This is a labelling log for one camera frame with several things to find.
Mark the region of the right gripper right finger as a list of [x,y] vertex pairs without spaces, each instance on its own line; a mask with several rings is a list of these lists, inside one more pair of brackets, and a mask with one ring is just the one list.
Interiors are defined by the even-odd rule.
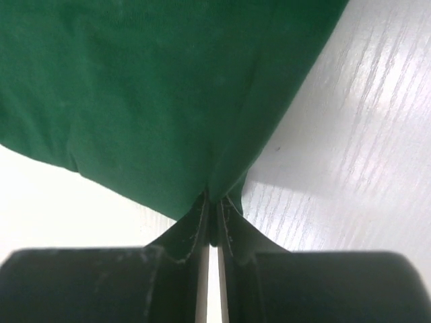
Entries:
[[392,252],[290,252],[230,199],[216,206],[224,322],[429,322],[417,270]]

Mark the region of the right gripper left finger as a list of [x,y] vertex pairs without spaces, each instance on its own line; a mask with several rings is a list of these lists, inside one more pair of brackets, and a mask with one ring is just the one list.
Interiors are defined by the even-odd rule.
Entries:
[[146,246],[38,248],[1,266],[2,322],[205,322],[209,201]]

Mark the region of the green t shirt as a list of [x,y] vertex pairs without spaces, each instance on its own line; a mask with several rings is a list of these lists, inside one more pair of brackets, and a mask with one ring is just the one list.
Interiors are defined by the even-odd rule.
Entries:
[[172,219],[241,204],[345,1],[2,1],[1,144]]

